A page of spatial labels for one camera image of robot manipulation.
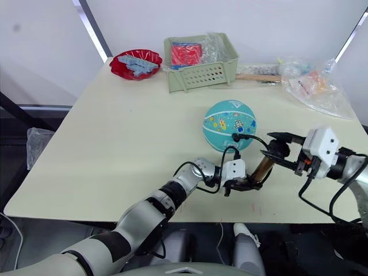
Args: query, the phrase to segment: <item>light green crate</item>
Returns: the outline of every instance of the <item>light green crate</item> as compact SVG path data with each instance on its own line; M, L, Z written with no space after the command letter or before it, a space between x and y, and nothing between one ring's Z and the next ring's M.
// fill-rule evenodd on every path
M235 80L236 66L239 56L233 45L229 41L225 33L218 33L222 38L224 45L230 55L227 62L206 63L195 66L188 66L179 70L169 71L168 88L170 92L198 88L202 86L217 85L227 82L230 85L231 81ZM169 37L164 41L165 47L165 64L171 68L171 42L200 42L205 39L202 36L187 36L187 37Z

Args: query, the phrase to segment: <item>red plastic bowl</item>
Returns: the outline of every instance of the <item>red plastic bowl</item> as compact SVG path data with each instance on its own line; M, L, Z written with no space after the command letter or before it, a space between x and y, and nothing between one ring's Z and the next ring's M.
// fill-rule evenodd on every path
M134 76L134 72L127 68L125 63L119 62L117 59L119 56L131 55L139 59L144 59L149 62L156 63L159 68L153 69L149 74L141 74L140 76ZM147 79L152 75L155 75L157 71L159 71L161 66L162 58L158 53L152 52L151 50L144 49L136 49L126 51L114 57L114 59L110 62L111 72L115 75L118 75L124 79L134 79L136 81L140 81L141 79Z

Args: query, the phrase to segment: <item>brown cylinder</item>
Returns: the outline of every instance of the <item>brown cylinder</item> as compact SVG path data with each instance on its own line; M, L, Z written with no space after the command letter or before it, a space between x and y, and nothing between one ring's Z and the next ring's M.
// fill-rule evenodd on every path
M257 183L262 181L266 174L272 169L274 164L275 162L273 162L270 158L264 157L253 172L251 179Z

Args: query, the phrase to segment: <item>table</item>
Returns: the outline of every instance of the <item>table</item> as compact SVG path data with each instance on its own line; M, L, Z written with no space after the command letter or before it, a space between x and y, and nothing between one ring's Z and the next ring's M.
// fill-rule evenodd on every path
M225 99L251 107L258 123L256 134L267 142L267 132L305 136L310 128L329 125L340 145L368 153L368 136L358 120L309 110L280 86L203 87L169 94L164 72L140 82L128 81L110 72L109 61L6 205L7 215L117 221L128 207L164 185L181 163L202 156L220 164L221 153L205 141L201 126L206 111ZM241 152L249 173L262 158L261 148L254 141ZM300 148L293 145L291 149L290 160L295 160ZM260 191L232 191L230 197L195 191L171 221L331 222L297 197L305 181L306 177L276 166ZM305 196L327 209L339 187L331 179L315 180ZM347 220L358 217L350 191L336 203L336 214Z

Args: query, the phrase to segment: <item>basketball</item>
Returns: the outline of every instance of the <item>basketball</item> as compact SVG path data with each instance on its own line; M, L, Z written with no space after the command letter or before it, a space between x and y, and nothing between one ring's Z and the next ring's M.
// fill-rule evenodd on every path
M223 152L232 145L239 151L249 146L253 139L241 139L236 143L233 133L254 135L256 120L253 111L244 103L234 99L218 102L206 113L203 120L203 133L207 142L216 150Z

